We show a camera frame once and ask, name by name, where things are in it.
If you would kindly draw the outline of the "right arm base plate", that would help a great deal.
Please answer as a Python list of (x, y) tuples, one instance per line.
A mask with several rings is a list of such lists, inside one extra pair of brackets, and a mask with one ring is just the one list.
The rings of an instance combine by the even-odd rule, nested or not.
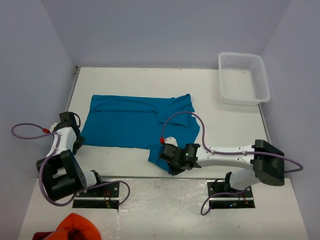
[[(224, 190), (224, 180), (218, 178), (216, 180), (207, 181), (208, 196), (215, 193), (231, 192), (231, 190)], [(255, 202), (253, 191), (248, 187), (244, 193), (238, 195), (219, 195), (211, 197), (209, 200), (209, 207), (215, 209), (254, 209)]]

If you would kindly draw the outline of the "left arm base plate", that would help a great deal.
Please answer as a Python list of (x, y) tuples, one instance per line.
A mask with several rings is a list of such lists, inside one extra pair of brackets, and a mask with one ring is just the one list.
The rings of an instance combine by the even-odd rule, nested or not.
[(120, 183), (111, 183), (103, 187), (87, 190), (75, 197), (73, 209), (119, 209)]

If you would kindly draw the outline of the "blue t shirt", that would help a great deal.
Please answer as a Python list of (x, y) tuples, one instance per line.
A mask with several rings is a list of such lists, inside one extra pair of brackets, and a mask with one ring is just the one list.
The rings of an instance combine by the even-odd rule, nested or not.
[(174, 137), (178, 146), (195, 142), (200, 127), (191, 115), (189, 94), (172, 98), (93, 95), (82, 129), (85, 145), (149, 150), (148, 161), (169, 172), (159, 159), (160, 137)]

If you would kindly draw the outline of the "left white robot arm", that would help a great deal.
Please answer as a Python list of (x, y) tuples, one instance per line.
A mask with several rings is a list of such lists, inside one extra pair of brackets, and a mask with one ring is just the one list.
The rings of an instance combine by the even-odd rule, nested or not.
[(36, 163), (43, 191), (53, 202), (85, 190), (94, 197), (101, 195), (104, 184), (98, 172), (83, 172), (75, 158), (85, 142), (81, 136), (80, 117), (66, 111), (59, 114), (59, 119), (51, 130), (54, 135), (49, 153)]

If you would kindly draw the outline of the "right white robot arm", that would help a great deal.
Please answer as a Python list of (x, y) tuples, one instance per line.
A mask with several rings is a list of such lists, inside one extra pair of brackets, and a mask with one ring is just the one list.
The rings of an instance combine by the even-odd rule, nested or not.
[(285, 184), (285, 155), (265, 140), (257, 139), (253, 145), (217, 150), (198, 143), (181, 148), (175, 143), (172, 137), (165, 139), (158, 155), (168, 163), (173, 176), (194, 168), (239, 168), (239, 171), (228, 172), (224, 179), (223, 191), (230, 197), (258, 183), (276, 187)]

